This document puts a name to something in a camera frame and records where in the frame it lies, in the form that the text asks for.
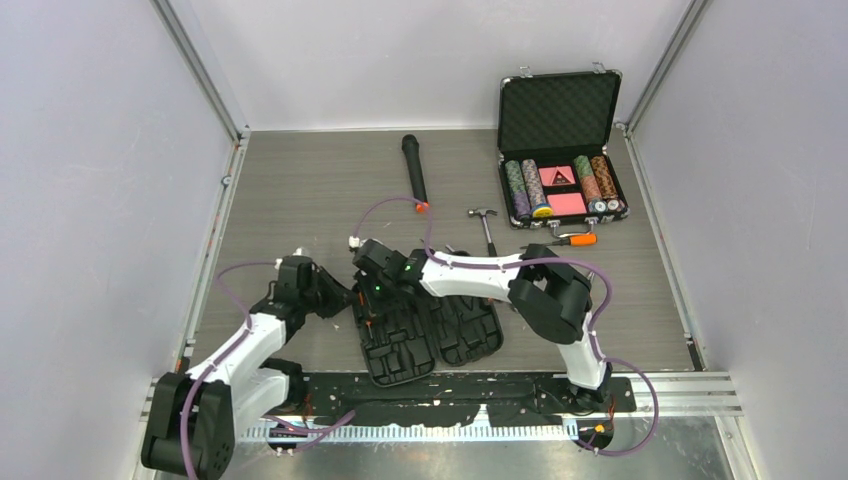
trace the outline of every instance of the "black toolbox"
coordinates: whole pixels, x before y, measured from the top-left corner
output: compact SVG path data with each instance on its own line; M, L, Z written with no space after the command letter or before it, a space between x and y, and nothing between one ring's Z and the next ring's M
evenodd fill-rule
M607 223L626 218L630 215L630 207L606 152L621 74L603 68L595 72L550 75L531 75L526 69L522 72L521 76L504 78L500 89L498 170L510 224L514 228L539 228ZM582 198L584 205L588 203L574 163L581 155L592 161L596 161L594 157L603 157L602 162L607 166L618 198L618 203L609 203L614 208L593 211L590 208L596 205L593 204L587 206L584 212L575 212L579 210L578 199ZM539 216L518 217L507 163L517 161L520 165L528 159L535 161L540 174L548 174L548 185L545 185L546 176L540 177L542 190L546 201L556 200L556 205L561 205L558 211L555 210L557 207L550 210L541 208L543 211L537 212ZM569 171L571 178L564 179L562 173L567 177ZM556 178L551 180L551 175L556 175Z
M414 298L387 291L373 276L357 272L354 323L371 380L390 387L426 377L436 360L458 367L491 355L503 345L494 305L463 296Z

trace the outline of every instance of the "reflective surface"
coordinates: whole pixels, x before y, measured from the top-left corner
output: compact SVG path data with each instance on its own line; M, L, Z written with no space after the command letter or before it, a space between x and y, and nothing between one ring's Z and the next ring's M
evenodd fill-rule
M656 438L624 458L595 457L568 442L324 445L277 457L237 449L227 479L731 479L712 417L660 420ZM638 442L646 419L616 419L610 449ZM160 476L160 478L177 478Z

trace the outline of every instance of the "hammer handle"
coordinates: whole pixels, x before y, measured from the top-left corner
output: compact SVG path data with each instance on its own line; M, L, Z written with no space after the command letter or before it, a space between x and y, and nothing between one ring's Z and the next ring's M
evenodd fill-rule
M412 196L416 200L427 203L427 189L424 188L424 172L421 171L421 157L418 155L418 139L415 135L405 135L401 140L401 150L406 157L409 169L409 183L412 184ZM416 205L415 210L422 212L426 207Z

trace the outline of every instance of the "poker chip case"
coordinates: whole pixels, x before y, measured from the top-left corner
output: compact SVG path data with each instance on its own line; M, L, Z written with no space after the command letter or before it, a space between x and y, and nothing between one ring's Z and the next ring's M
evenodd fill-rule
M607 223L630 214L615 168L607 156L607 143L612 130L615 105L621 86L617 71L522 75L501 81L498 120L498 172L510 224L514 228L540 228L587 222ZM608 167L606 187L614 186L620 207L617 211L592 211L557 214L547 210L545 216L519 218L507 162L535 161L539 171L549 167L575 170L575 159L581 155L592 159L601 156ZM581 181L569 185L544 186L545 198L579 194L589 204Z

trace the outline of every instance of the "tool case lid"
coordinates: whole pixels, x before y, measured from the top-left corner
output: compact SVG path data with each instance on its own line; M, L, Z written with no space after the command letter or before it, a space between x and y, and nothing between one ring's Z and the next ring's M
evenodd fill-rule
M503 79L498 150L506 158L600 153L609 141L620 87L615 71Z

